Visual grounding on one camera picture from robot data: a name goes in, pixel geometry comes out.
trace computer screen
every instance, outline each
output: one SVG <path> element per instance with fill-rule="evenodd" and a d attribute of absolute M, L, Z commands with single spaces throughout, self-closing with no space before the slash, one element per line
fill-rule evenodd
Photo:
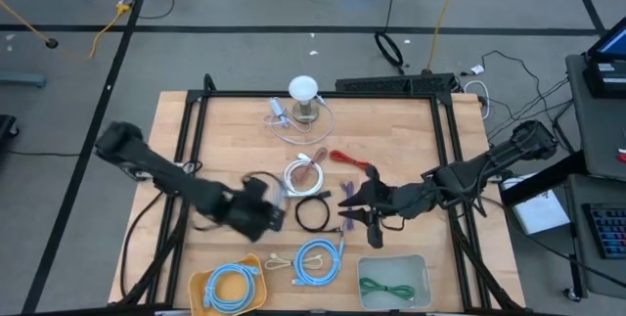
<path fill-rule="evenodd" d="M 626 56 L 626 27 L 622 28 L 613 38 L 606 41 L 599 52 Z"/>

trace keyboard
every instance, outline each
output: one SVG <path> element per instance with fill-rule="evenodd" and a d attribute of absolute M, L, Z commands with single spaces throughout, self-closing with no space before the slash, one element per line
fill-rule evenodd
<path fill-rule="evenodd" d="M 603 258 L 626 258 L 626 203 L 582 205 Z"/>
<path fill-rule="evenodd" d="M 340 79 L 335 82 L 335 90 L 343 92 L 385 92 L 420 95 L 435 92 L 450 92 L 453 85 L 453 73 L 438 73 Z"/>

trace desk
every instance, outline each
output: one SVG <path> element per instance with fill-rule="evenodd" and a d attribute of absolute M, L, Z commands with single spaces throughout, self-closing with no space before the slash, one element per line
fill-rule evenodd
<path fill-rule="evenodd" d="M 576 230 L 574 237 L 576 256 L 579 256 L 580 261 L 591 268 L 620 281 L 626 280 L 626 260 L 602 259 L 582 209 L 584 203 L 624 203 L 626 183 L 572 174 L 567 178 L 565 191 L 569 216 Z M 582 287 L 594 293 L 626 298 L 626 289 L 582 268 L 579 268 L 579 274 L 583 277 Z M 579 296 L 585 295 L 584 290 L 580 292 L 582 295 Z"/>
<path fill-rule="evenodd" d="M 505 190 L 505 205 L 515 205 L 561 184 L 569 174 L 591 174 L 626 180 L 626 165 L 617 160 L 617 148 L 626 146 L 622 128 L 626 100 L 595 99 L 591 96 L 583 70 L 583 56 L 565 59 L 569 85 L 580 129 L 581 150 Z"/>
<path fill-rule="evenodd" d="M 163 92 L 160 95 L 149 144 L 166 158 L 174 156 L 186 95 L 186 92 Z M 453 100 L 463 154 L 465 158 L 472 158 L 488 149 L 479 103 L 474 95 L 453 95 Z M 203 168 L 198 176 L 240 188 L 240 178 L 246 172 L 267 170 L 282 174 L 298 153 L 313 154 L 319 146 L 342 150 L 355 158 L 370 161 L 378 167 L 381 180 L 388 185 L 422 181 L 420 175 L 439 164 L 428 101 L 380 98 L 327 101 L 335 111 L 335 130 L 318 146 L 298 147 L 274 137 L 262 126 L 261 118 L 269 111 L 266 97 L 209 98 L 199 156 Z M 284 105 L 288 110 L 291 109 L 290 100 L 284 100 Z M 441 120 L 446 123 L 445 116 L 441 116 Z M 314 123 L 314 134 L 299 140 L 314 139 L 327 129 L 329 122 L 328 113 L 320 110 L 320 117 Z M 447 133 L 444 135 L 446 139 L 449 138 Z M 451 154 L 450 143 L 446 148 Z M 332 211 L 329 227 L 335 227 L 341 221 L 335 214 L 338 211 L 335 203 L 344 199 L 339 182 L 352 180 L 359 187 L 366 177 L 354 166 L 328 159 L 322 166 L 326 178 L 324 189 L 333 192 L 333 196 L 327 199 Z M 129 222 L 156 193 L 152 183 L 138 185 Z M 489 185 L 484 195 L 499 199 L 495 186 Z M 308 216 L 313 217 L 316 207 L 315 204 L 310 206 L 303 208 L 302 212 L 310 209 Z M 228 228 L 206 233 L 191 227 L 187 229 L 174 307 L 189 307 L 187 282 L 195 271 L 215 268 L 249 252 L 255 253 L 262 260 L 272 251 L 283 258 L 293 258 L 299 247 L 312 238 L 326 237 L 338 243 L 338 236 L 334 234 L 312 235 L 303 232 L 293 218 L 293 207 L 292 204 L 281 232 L 266 232 L 255 244 L 250 244 L 246 238 Z M 495 205 L 487 205 L 486 209 L 487 218 L 476 216 L 483 260 L 512 299 L 523 305 L 506 218 Z M 129 246 L 127 288 L 137 281 L 153 259 L 162 212 L 163 201 L 148 211 L 137 225 Z M 330 285 L 322 288 L 295 287 L 291 285 L 294 277 L 291 269 L 265 271 L 269 294 L 263 309 L 362 311 L 357 294 L 358 259 L 364 255 L 418 253 L 425 258 L 429 270 L 433 294 L 429 310 L 463 311 L 447 219 L 447 214 L 436 208 L 418 219 L 407 221 L 402 232 L 385 230 L 385 246 L 378 250 L 368 245 L 366 227 L 355 222 L 355 230 L 346 234 L 341 271 Z M 191 214 L 190 221 L 203 224 L 201 217 L 195 213 Z M 472 268 L 469 263 L 466 266 L 469 279 L 474 282 Z M 163 300 L 168 273 L 169 264 L 166 262 L 161 269 L 157 300 Z M 119 267 L 112 284 L 111 301 L 120 299 L 118 278 Z M 472 297 L 477 299 L 475 283 L 470 283 L 470 289 Z"/>

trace yellow cable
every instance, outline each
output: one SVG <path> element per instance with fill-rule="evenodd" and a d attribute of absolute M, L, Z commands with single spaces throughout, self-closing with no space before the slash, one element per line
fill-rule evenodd
<path fill-rule="evenodd" d="M 44 42 L 50 42 L 50 38 L 46 37 L 46 35 L 44 35 L 43 33 L 39 32 L 30 23 L 28 23 L 26 20 L 24 20 L 18 13 L 16 13 L 16 11 L 11 9 L 11 7 L 9 7 L 3 0 L 0 0 L 0 6 L 2 6 L 2 8 L 6 9 L 7 12 L 11 13 L 14 17 L 16 17 L 16 19 L 18 19 L 26 27 L 30 28 L 30 30 L 32 32 L 34 32 L 37 36 L 39 36 L 39 38 L 44 40 Z"/>
<path fill-rule="evenodd" d="M 428 64 L 426 65 L 426 69 L 430 70 L 430 65 L 434 60 L 434 56 L 437 52 L 437 39 L 439 38 L 439 28 L 443 24 L 443 17 L 446 15 L 446 10 L 448 10 L 448 6 L 450 5 L 451 0 L 446 0 L 443 4 L 443 9 L 441 10 L 441 15 L 439 16 L 439 20 L 437 21 L 437 27 L 434 29 L 434 33 L 432 35 L 432 45 L 430 46 L 430 57 L 428 58 Z"/>
<path fill-rule="evenodd" d="M 91 53 L 89 53 L 88 59 L 94 58 L 94 55 L 96 54 L 96 48 L 98 47 L 98 43 L 100 42 L 100 36 L 102 36 L 105 32 L 107 32 L 107 30 L 110 29 L 111 26 L 117 23 L 117 21 L 119 20 L 119 18 L 121 18 L 121 16 L 123 16 L 126 12 L 130 10 L 130 6 L 126 4 L 117 4 L 116 7 L 117 7 L 117 15 L 115 16 L 115 19 L 113 19 L 111 23 L 107 25 L 107 27 L 103 28 L 102 31 L 98 32 L 98 34 L 96 35 L 96 38 L 94 38 L 94 43 L 91 46 Z"/>

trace lamp base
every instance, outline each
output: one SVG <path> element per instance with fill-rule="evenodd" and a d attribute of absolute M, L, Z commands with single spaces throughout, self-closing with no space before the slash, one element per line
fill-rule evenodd
<path fill-rule="evenodd" d="M 313 120 L 317 119 L 317 116 L 320 114 L 320 108 L 314 102 L 309 101 L 306 104 L 296 102 L 293 105 L 291 114 L 293 114 L 293 118 L 296 121 L 306 124 L 313 122 Z"/>

